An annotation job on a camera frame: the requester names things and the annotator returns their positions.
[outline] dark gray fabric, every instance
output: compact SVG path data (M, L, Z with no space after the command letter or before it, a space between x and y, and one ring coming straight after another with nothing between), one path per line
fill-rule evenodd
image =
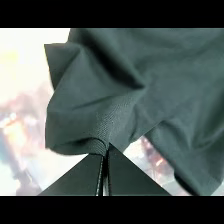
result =
M146 134L199 195L224 172L224 29L72 29L46 45L55 89L46 146L123 151Z

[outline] dark green fabric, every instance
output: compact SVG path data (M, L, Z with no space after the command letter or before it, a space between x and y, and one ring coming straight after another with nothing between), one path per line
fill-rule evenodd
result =
M210 195L224 176L224 29L71 29L46 45L46 146L105 155L146 137Z

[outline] wrinkled fabric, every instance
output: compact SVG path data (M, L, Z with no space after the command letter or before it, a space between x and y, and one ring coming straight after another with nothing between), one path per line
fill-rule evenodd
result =
M46 147L123 151L145 135L199 195L224 177L224 29L71 29L45 45Z

